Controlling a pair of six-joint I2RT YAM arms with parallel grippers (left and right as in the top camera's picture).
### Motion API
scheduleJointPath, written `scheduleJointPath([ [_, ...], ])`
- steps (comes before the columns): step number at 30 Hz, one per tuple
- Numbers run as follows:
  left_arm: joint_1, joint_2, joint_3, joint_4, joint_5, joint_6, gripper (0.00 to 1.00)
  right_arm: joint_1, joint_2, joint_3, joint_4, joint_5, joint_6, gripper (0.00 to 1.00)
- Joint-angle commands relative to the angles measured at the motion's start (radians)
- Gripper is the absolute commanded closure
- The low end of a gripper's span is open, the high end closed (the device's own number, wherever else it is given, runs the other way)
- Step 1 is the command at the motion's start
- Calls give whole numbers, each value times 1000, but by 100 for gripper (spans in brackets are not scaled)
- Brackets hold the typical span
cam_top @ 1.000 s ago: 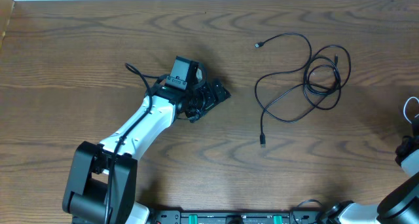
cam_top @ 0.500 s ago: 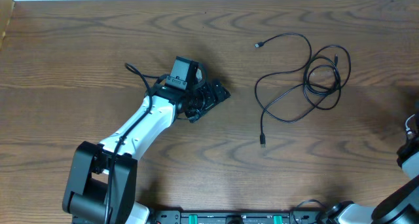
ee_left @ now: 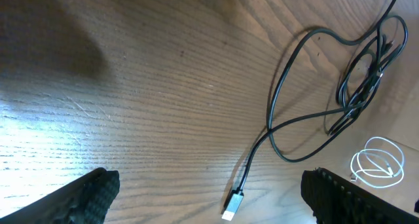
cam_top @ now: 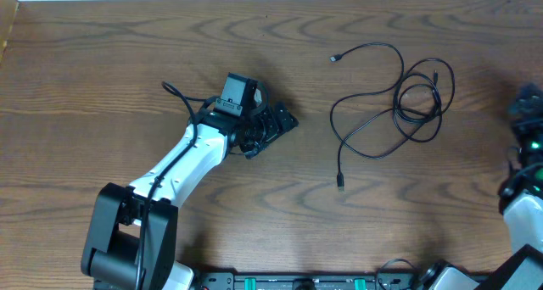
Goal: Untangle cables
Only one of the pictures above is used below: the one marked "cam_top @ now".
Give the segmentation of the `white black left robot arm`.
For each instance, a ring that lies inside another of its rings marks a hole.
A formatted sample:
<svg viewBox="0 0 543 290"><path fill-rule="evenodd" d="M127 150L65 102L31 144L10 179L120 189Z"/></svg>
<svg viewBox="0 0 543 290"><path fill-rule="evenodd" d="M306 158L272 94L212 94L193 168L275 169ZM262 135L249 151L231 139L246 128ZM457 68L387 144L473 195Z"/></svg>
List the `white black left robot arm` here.
<svg viewBox="0 0 543 290"><path fill-rule="evenodd" d="M213 168L238 148L252 159L298 126L285 104L270 103L260 81L230 73L221 95L200 100L161 86L188 108L179 143L145 175L99 192L81 256L96 289L189 289L193 269L176 261L179 210Z"/></svg>

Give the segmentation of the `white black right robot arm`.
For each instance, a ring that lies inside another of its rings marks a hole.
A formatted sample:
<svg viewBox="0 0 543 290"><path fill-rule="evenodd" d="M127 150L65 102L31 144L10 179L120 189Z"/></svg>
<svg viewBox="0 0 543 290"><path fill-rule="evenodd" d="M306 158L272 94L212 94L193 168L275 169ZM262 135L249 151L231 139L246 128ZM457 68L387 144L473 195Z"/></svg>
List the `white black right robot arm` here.
<svg viewBox="0 0 543 290"><path fill-rule="evenodd" d="M478 289L542 288L542 89L522 86L509 108L519 167L498 190L512 256Z"/></svg>

